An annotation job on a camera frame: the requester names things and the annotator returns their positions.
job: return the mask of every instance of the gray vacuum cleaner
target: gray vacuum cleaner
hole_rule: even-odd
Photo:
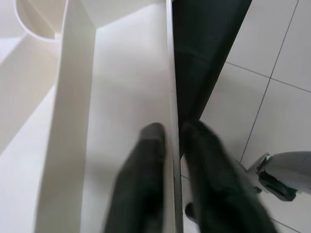
[[[265,154],[247,170],[257,192],[274,194],[282,201],[293,201],[297,192],[311,194],[311,152]]]

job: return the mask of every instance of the tile grout line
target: tile grout line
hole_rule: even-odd
[[[254,120],[254,123],[253,123],[253,126],[252,126],[252,129],[251,129],[251,132],[249,133],[248,139],[247,139],[247,141],[246,141],[246,145],[245,145],[244,150],[243,150],[243,153],[242,153],[242,157],[241,157],[241,159],[240,159],[240,163],[241,163],[242,160],[243,160],[243,157],[244,157],[244,154],[245,154],[245,151],[246,151],[246,148],[247,148],[249,139],[251,138],[251,135],[252,135],[252,132],[253,132],[255,123],[256,123],[257,118],[258,118],[258,115],[259,115],[259,111],[260,111],[261,106],[262,106],[262,103],[263,103],[263,99],[264,99],[264,97],[265,97],[265,95],[266,95],[266,93],[267,93],[267,90],[268,90],[268,86],[269,86],[270,80],[271,80],[271,78],[269,79],[269,81],[268,81],[268,83],[267,83],[267,86],[266,86],[266,89],[265,89],[265,91],[264,91],[264,93],[263,93],[263,96],[262,96],[262,99],[261,99],[261,102],[260,102],[260,105],[259,105],[259,109],[258,109],[258,111],[257,111],[256,117],[255,117],[255,120]]]
[[[285,41],[285,39],[286,39],[286,36],[287,36],[288,30],[289,30],[289,28],[290,28],[290,26],[291,26],[291,23],[292,23],[292,20],[293,20],[294,14],[295,14],[295,12],[296,12],[296,9],[297,9],[297,6],[298,6],[298,3],[299,3],[299,0],[297,0],[296,6],[295,6],[295,8],[294,8],[294,11],[293,11],[293,14],[292,14],[292,17],[291,17],[291,20],[290,20],[290,23],[288,24],[288,27],[287,27],[287,30],[286,30],[285,36],[284,36],[284,38],[283,38],[283,41],[282,41],[282,44],[281,44],[280,50],[278,51],[278,54],[277,54],[277,57],[276,57],[276,62],[274,63],[274,66],[273,66],[273,69],[272,69],[272,72],[271,72],[271,75],[270,75],[270,79],[272,78],[272,75],[273,75],[274,70],[275,70],[275,68],[276,68],[276,64],[277,64],[278,58],[279,58],[279,56],[280,56],[280,54],[281,54],[281,50],[282,50],[282,48],[283,48],[284,41]]]
[[[233,64],[233,63],[230,63],[230,62],[226,62],[226,63],[227,63],[227,64],[229,64],[229,65],[232,65],[232,66],[235,66],[235,67],[238,67],[238,68],[241,68],[241,69],[244,69],[244,70],[250,71],[250,72],[252,72],[252,73],[258,74],[258,75],[263,76],[263,77],[265,77],[265,78],[268,78],[268,79],[270,78],[270,77],[269,77],[269,76],[267,76],[267,75],[260,74],[260,73],[258,73],[258,72],[255,72],[255,71],[250,70],[250,69],[246,69],[246,68],[244,68],[244,67],[241,67],[241,66],[235,65],[235,64]]]
[[[273,219],[273,218],[270,218],[270,219],[271,219],[271,220],[273,220],[274,222],[277,222],[278,224],[280,224],[280,225],[282,225],[282,226],[284,226],[284,227],[287,227],[287,228],[289,228],[289,229],[293,230],[294,232],[301,233],[301,232],[299,232],[299,231],[295,230],[294,228],[291,228],[291,227],[289,227],[289,226],[285,225],[284,223],[281,223],[281,222],[279,222],[279,221],[276,221],[276,220],[275,220],[275,219]]]
[[[250,139],[250,137],[251,137],[251,135],[252,135],[252,132],[253,132],[253,129],[254,129],[255,123],[256,123],[256,121],[257,121],[257,118],[258,118],[258,115],[259,115],[259,112],[260,112],[260,109],[261,109],[261,106],[262,106],[262,103],[263,103],[263,100],[264,100],[265,95],[266,95],[266,93],[267,93],[267,90],[268,90],[268,87],[269,87],[270,81],[271,81],[271,79],[272,79],[273,72],[274,72],[274,70],[275,70],[275,68],[276,68],[276,64],[277,64],[278,58],[279,58],[279,56],[280,56],[280,54],[281,54],[281,50],[282,50],[282,48],[283,48],[284,41],[285,41],[285,38],[286,38],[286,36],[287,36],[288,30],[289,30],[289,28],[290,28],[290,26],[291,26],[291,23],[292,23],[292,20],[293,20],[294,14],[295,14],[295,12],[296,12],[296,9],[297,9],[297,6],[298,6],[298,3],[299,3],[299,0],[297,0],[296,6],[295,6],[295,8],[294,8],[294,11],[293,11],[293,14],[292,14],[292,17],[291,17],[291,20],[290,20],[290,22],[289,22],[289,24],[288,24],[288,27],[287,27],[286,33],[285,33],[285,35],[284,35],[284,38],[283,38],[283,41],[282,41],[282,44],[281,44],[280,50],[278,51],[278,54],[277,54],[277,57],[276,57],[276,62],[274,63],[274,66],[273,66],[273,69],[272,69],[271,75],[270,75],[270,77],[269,77],[269,82],[268,82],[268,84],[267,84],[267,86],[266,86],[266,89],[265,89],[265,91],[264,91],[264,93],[263,93],[263,97],[262,97],[261,103],[260,103],[260,105],[259,105],[259,109],[258,109],[258,111],[257,111],[257,114],[256,114],[256,117],[255,117],[255,120],[254,120],[254,123],[253,123],[252,129],[251,129],[251,132],[249,133],[248,139],[247,139],[247,141],[246,141],[246,144],[245,144],[245,147],[244,147],[244,150],[243,150],[243,153],[242,153],[241,159],[240,159],[240,163],[241,163],[241,162],[242,162],[242,160],[243,160],[243,157],[244,157],[244,154],[245,154],[246,148],[247,148],[248,143],[249,143],[249,139]]]
[[[291,85],[291,84],[289,84],[289,83],[285,83],[285,82],[280,81],[280,80],[277,80],[277,79],[273,79],[273,78],[271,78],[271,79],[272,79],[273,81],[276,81],[276,82],[279,82],[279,83],[285,84],[285,85],[287,85],[287,86],[291,86],[291,87],[297,88],[297,89],[299,89],[299,90],[302,90],[302,91],[306,91],[306,92],[311,93],[311,91],[309,91],[309,90],[307,90],[307,89],[303,89],[303,88],[301,88],[301,87],[294,86],[294,85]]]

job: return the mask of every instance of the floor tile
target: floor tile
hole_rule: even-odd
[[[271,80],[242,164],[248,168],[266,152],[311,150],[311,93]],[[301,232],[310,232],[311,196],[298,194],[293,202],[263,193],[262,202],[273,219]]]
[[[272,78],[311,91],[311,1],[300,0]]]
[[[296,0],[253,0],[228,62],[270,76]]]
[[[201,116],[237,160],[241,159],[267,84],[266,77],[225,64]],[[184,156],[181,174],[189,177]]]

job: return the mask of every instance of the white tile floor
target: white tile floor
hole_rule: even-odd
[[[248,168],[265,152],[311,151],[311,0],[253,0],[201,120]],[[191,200],[181,164],[183,204]],[[280,233],[309,233],[311,196],[260,200]],[[184,217],[184,232],[197,226]]]

